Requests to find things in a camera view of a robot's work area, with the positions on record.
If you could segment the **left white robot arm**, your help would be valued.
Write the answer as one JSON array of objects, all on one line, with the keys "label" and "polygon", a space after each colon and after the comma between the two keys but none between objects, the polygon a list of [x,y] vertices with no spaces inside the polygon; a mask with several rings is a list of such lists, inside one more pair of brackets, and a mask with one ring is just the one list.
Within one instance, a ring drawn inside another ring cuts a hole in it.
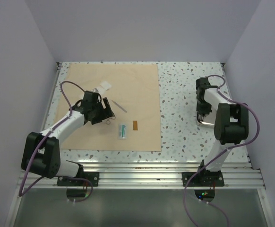
[{"label": "left white robot arm", "polygon": [[21,169],[49,179],[67,177],[73,185],[81,185],[85,179],[83,167],[79,163],[63,160],[60,145],[86,123],[94,125],[113,116],[106,97],[86,91],[83,98],[53,126],[40,133],[28,134]]}]

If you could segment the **green white packet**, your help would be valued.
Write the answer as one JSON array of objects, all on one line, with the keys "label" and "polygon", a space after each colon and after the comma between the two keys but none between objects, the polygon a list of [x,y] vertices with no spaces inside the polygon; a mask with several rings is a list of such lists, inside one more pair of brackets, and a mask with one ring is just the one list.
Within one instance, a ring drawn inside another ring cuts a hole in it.
[{"label": "green white packet", "polygon": [[125,123],[120,123],[118,126],[118,138],[120,140],[127,138],[127,125]]}]

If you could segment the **stainless steel tray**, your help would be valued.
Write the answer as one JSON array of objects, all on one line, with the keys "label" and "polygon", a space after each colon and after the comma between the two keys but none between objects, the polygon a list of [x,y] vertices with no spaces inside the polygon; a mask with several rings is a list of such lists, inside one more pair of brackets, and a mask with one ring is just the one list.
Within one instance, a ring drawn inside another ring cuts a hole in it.
[{"label": "stainless steel tray", "polygon": [[199,104],[196,107],[198,125],[213,128],[215,125],[216,110],[210,104]]}]

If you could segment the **steel scalpel handle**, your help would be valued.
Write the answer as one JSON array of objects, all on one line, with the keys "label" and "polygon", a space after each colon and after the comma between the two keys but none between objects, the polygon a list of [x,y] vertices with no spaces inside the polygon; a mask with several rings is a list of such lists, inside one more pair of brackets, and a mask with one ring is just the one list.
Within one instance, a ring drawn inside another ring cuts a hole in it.
[{"label": "steel scalpel handle", "polygon": [[115,101],[113,101],[113,100],[112,100],[112,102],[113,102],[118,108],[120,108],[123,112],[127,113],[127,110],[124,109],[124,108],[123,108],[121,105],[119,105],[117,102],[115,102]]}]

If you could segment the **steel forceps with ring handles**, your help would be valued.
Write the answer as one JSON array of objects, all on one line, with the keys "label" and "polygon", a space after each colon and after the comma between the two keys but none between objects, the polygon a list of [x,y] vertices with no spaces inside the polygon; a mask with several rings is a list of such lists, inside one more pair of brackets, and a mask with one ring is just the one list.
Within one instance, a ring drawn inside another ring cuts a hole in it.
[{"label": "steel forceps with ring handles", "polygon": [[106,123],[107,125],[109,125],[109,124],[111,124],[112,120],[115,120],[115,117],[110,117],[110,118],[108,118],[108,119],[106,120],[105,123]]}]

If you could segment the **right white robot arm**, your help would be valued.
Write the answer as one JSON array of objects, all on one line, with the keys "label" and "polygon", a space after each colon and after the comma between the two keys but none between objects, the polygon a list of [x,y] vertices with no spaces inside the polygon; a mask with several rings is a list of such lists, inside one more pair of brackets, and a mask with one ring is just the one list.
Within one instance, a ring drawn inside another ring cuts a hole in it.
[{"label": "right white robot arm", "polygon": [[211,85],[208,77],[196,80],[197,117],[205,118],[215,112],[215,142],[209,155],[202,161],[197,181],[209,185],[217,172],[220,172],[230,151],[249,135],[248,109],[222,97],[219,87]]}]

